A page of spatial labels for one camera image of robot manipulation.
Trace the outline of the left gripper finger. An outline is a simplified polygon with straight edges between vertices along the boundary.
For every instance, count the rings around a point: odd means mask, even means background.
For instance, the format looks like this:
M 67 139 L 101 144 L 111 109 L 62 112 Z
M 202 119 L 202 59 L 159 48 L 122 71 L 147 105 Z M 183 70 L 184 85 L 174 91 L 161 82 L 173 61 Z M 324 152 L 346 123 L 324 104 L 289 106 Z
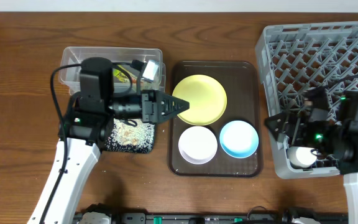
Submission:
M 188 110 L 189 106 L 170 107 L 167 105 L 159 106 L 158 108 L 158 122 L 164 123 L 176 115 Z
M 177 98 L 175 96 L 172 95 L 168 95 L 164 92 L 161 91 L 157 91 L 157 101 L 164 106 L 168 106 L 169 108 L 171 107 L 175 107 L 175 108 L 189 108 L 190 107 L 190 103 Z

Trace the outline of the pale green cup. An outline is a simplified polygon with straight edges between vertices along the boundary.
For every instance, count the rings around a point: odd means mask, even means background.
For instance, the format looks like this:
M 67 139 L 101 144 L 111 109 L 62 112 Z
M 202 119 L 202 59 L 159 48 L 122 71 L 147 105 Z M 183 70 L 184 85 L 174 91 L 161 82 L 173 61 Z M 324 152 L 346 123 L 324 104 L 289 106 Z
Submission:
M 314 164 L 317 155 L 312 153 L 313 148 L 293 146 L 287 150 L 290 164 L 294 168 L 306 169 Z

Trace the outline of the white bowl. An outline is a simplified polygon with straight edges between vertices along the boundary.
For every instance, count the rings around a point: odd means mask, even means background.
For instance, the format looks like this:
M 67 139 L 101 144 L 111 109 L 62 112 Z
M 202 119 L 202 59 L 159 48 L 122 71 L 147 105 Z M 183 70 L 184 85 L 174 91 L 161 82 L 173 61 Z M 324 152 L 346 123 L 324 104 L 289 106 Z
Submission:
M 178 150 L 190 164 L 208 163 L 218 150 L 218 142 L 212 131 L 203 126 L 186 129 L 178 140 Z

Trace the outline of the green snack wrapper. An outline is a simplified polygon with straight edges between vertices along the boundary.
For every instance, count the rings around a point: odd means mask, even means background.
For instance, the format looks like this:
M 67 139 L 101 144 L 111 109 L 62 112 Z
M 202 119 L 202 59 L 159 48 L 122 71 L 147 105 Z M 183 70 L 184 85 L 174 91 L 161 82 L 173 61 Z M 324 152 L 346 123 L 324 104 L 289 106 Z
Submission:
M 127 72 L 131 76 L 131 82 L 136 83 L 139 71 L 130 67 L 129 65 L 118 65 L 116 68 L 113 68 L 112 75 L 114 83 L 129 83 L 129 79 L 123 73 Z

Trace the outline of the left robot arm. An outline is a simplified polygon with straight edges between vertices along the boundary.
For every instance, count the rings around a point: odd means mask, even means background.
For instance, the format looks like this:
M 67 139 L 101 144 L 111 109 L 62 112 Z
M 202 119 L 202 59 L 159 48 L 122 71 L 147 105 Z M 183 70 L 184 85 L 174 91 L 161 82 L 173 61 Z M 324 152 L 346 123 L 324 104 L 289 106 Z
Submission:
M 114 92 L 112 75 L 122 70 L 125 62 L 113 62 L 103 57 L 91 57 L 77 67 L 80 91 L 71 95 L 67 110 L 59 107 L 50 80 L 50 91 L 59 118 L 57 150 L 47 182 L 29 223 L 71 223 L 85 183 L 105 151 L 105 142 L 112 133 L 114 120 L 136 126 L 159 124 L 189 109 L 189 102 L 158 90 L 141 90 L 140 83 L 153 75 L 159 64 L 153 60 L 133 60 L 127 66 L 139 71 L 136 81 L 126 91 Z

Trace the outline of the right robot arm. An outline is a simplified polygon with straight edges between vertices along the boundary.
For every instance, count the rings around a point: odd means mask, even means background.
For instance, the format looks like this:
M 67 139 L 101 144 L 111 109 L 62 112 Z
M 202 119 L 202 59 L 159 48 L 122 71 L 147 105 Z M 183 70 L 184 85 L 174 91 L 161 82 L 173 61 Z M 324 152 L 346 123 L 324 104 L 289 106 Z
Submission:
M 273 138 L 306 148 L 313 156 L 332 155 L 344 178 L 349 223 L 358 223 L 358 93 L 346 91 L 339 100 L 338 124 L 327 121 L 328 99 L 323 87 L 308 90 L 308 115 L 281 112 L 265 119 Z

